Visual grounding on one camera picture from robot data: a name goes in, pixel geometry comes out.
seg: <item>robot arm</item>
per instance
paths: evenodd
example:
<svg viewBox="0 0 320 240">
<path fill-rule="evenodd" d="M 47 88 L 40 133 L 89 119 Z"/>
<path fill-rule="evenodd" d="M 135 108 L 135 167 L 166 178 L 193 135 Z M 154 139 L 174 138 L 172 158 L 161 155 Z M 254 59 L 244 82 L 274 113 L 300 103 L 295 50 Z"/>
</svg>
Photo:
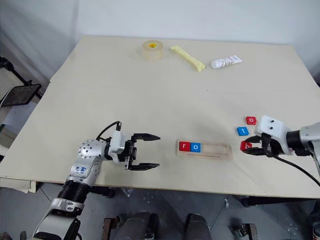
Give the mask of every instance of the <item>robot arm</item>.
<svg viewBox="0 0 320 240">
<path fill-rule="evenodd" d="M 279 154 L 311 155 L 320 175 L 320 122 L 291 131 L 281 121 L 263 116 L 256 126 L 256 136 L 246 142 L 261 143 L 262 148 L 251 147 L 243 152 L 251 155 L 277 157 Z"/>
<path fill-rule="evenodd" d="M 115 124 L 116 130 L 112 137 L 101 138 L 102 133 Z M 96 182 L 103 161 L 113 160 L 116 164 L 124 162 L 125 169 L 132 171 L 145 171 L 159 166 L 158 163 L 133 165 L 133 160 L 136 159 L 137 140 L 154 141 L 160 137 L 148 133 L 135 133 L 130 140 L 126 140 L 126 136 L 121 133 L 121 122 L 114 122 L 110 126 L 96 139 L 86 140 L 79 146 L 70 175 L 36 227 L 32 239 L 76 239 L 80 227 L 77 216 L 82 213 L 87 194 Z"/>
</svg>

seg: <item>white wall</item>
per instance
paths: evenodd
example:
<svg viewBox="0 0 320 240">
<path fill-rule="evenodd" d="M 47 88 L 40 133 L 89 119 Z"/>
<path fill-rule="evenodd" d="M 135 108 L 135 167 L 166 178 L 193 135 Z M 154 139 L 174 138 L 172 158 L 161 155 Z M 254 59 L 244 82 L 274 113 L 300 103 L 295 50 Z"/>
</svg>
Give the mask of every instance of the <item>white wall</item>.
<svg viewBox="0 0 320 240">
<path fill-rule="evenodd" d="M 0 0 L 0 27 L 1 53 L 43 84 L 83 34 L 293 44 L 320 73 L 320 0 Z"/>
</svg>

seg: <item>blue letter block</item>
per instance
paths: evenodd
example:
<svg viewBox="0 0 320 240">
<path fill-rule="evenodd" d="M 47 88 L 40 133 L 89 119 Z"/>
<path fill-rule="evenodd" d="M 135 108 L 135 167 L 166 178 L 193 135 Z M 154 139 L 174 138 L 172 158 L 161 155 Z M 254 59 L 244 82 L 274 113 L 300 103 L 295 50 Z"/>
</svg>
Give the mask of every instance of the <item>blue letter block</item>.
<svg viewBox="0 0 320 240">
<path fill-rule="evenodd" d="M 199 142 L 191 142 L 191 144 L 190 144 L 190 152 L 201 153 L 201 143 L 199 143 Z"/>
<path fill-rule="evenodd" d="M 238 132 L 239 136 L 247 136 L 249 135 L 248 128 L 246 126 L 239 126 L 236 128 L 236 131 Z"/>
</svg>

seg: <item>tape roll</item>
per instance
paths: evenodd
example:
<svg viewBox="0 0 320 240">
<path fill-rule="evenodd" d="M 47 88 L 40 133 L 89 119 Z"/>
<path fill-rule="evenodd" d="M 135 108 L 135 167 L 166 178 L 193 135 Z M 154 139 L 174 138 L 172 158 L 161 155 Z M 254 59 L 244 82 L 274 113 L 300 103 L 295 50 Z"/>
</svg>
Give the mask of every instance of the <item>tape roll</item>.
<svg viewBox="0 0 320 240">
<path fill-rule="evenodd" d="M 164 57 L 163 44 L 160 41 L 149 40 L 142 45 L 142 53 L 145 59 L 157 61 Z"/>
</svg>

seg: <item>beige table surface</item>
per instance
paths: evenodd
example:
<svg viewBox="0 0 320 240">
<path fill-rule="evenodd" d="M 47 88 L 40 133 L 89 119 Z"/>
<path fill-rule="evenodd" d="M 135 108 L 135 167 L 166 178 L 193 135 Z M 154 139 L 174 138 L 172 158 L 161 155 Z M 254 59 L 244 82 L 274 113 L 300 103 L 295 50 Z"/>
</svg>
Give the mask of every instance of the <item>beige table surface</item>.
<svg viewBox="0 0 320 240">
<path fill-rule="evenodd" d="M 302 172 L 265 156 L 239 150 L 245 116 L 269 115 L 292 130 L 320 120 L 320 90 L 289 45 L 161 39 L 165 57 L 148 62 L 143 38 L 84 36 L 53 76 L 1 163 L 4 178 L 63 183 L 83 140 L 108 124 L 161 137 L 137 145 L 129 171 L 103 163 L 97 185 L 254 196 L 319 198 L 320 188 Z M 207 68 L 196 72 L 169 52 L 184 47 Z M 243 63 L 213 70 L 211 60 L 237 55 Z M 254 127 L 249 126 L 250 135 Z M 232 160 L 179 157 L 177 139 L 231 144 Z M 311 157 L 284 156 L 319 176 Z"/>
</svg>

